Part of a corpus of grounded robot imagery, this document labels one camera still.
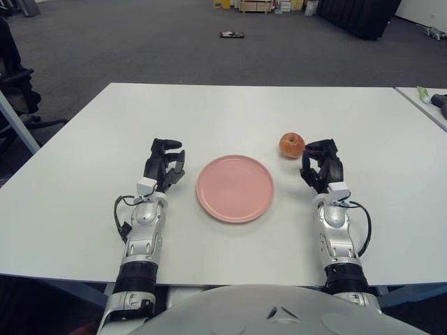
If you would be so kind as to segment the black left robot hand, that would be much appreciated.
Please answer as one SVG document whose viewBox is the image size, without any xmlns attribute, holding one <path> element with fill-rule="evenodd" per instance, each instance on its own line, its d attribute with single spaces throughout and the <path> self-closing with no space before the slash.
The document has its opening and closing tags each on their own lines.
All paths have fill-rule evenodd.
<svg viewBox="0 0 447 335">
<path fill-rule="evenodd" d="M 185 175 L 185 150 L 170 152 L 181 147 L 182 143 L 177 140 L 153 140 L 143 177 L 156 180 L 156 192 L 165 193 Z"/>
</svg>

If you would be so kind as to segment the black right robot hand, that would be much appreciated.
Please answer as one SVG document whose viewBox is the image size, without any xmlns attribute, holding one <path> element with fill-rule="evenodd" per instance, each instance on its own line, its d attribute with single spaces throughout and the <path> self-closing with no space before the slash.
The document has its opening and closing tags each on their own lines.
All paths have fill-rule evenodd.
<svg viewBox="0 0 447 335">
<path fill-rule="evenodd" d="M 333 139 L 305 145 L 300 176 L 317 193 L 327 193 L 329 184 L 344 180 L 343 165 L 337 152 Z"/>
</svg>

